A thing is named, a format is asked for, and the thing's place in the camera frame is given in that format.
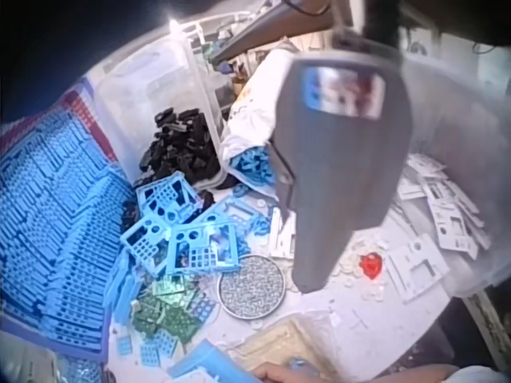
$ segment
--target red plastic piece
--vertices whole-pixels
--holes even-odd
[[[360,257],[362,260],[359,265],[364,271],[364,274],[373,280],[380,275],[383,268],[382,256],[378,253],[369,253]]]

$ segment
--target clear plastic container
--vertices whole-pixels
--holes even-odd
[[[414,114],[410,153],[424,153],[447,166],[445,173],[479,207],[493,239],[476,260],[442,251],[450,266],[445,288],[467,297],[511,276],[511,100],[433,58],[407,55],[402,74]],[[435,238],[426,203],[407,205],[418,234]]]
[[[131,182],[141,176],[138,164],[157,131],[154,116],[173,107],[177,112],[204,112],[215,149],[223,120],[208,73],[194,58],[188,39],[175,23],[168,36],[144,45],[123,60],[97,85],[94,102],[119,162]],[[213,188],[227,173],[221,169],[196,188]]]

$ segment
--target finger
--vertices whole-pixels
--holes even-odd
[[[270,381],[278,381],[281,383],[292,383],[295,375],[292,371],[281,365],[275,365],[265,362],[257,367],[252,373],[259,379],[269,379]]]

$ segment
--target white table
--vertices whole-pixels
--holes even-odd
[[[215,194],[220,200],[229,191]],[[255,206],[255,199],[250,195],[244,197],[245,202]],[[406,228],[404,221],[396,214],[389,214],[379,229],[374,229],[388,240],[390,247],[409,242],[414,234]],[[264,239],[249,237],[248,243],[252,251],[260,254],[264,251],[261,242]],[[336,355],[332,362],[341,376],[347,381],[364,381],[381,373],[398,360],[434,323],[449,303],[449,296],[438,283],[415,300],[403,304],[389,275],[384,271],[377,278],[385,283],[384,299],[376,302],[367,298],[371,281],[365,276],[355,279],[352,287],[345,286],[345,274],[331,277],[327,286],[315,293],[302,295],[287,291],[282,305],[269,317],[263,320],[264,327],[278,319],[293,313],[314,310],[330,311],[332,325],[335,327]],[[216,283],[208,285],[210,296],[216,297]],[[118,334],[127,330],[119,329]],[[162,363],[162,368],[152,369],[140,364],[138,352],[139,334],[130,332],[133,338],[133,354],[119,357],[115,345],[115,335],[110,337],[108,368],[115,374],[117,381],[122,383],[160,383],[170,381],[165,369],[182,355],[178,350],[172,360]],[[193,344],[207,338],[213,344],[237,342],[255,331],[250,322],[235,319],[218,308],[210,321],[194,337]]]

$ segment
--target wire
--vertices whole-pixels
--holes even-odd
[[[303,10],[296,4],[292,2],[292,0],[281,0],[284,4],[295,10],[296,12],[300,12],[301,14],[305,14],[306,16],[310,16],[312,18],[317,18],[318,16],[323,16],[329,9],[330,9],[330,2],[328,2],[321,10],[316,12],[315,14],[311,12],[307,12],[306,10]]]
[[[479,49],[476,49],[476,47],[480,45],[478,42],[474,42],[474,44],[472,45],[472,53],[473,54],[487,54],[487,53],[490,53],[492,50],[494,50],[495,48],[497,48],[496,46],[492,46],[491,48],[488,48],[487,50],[483,50],[482,52],[479,50]]]

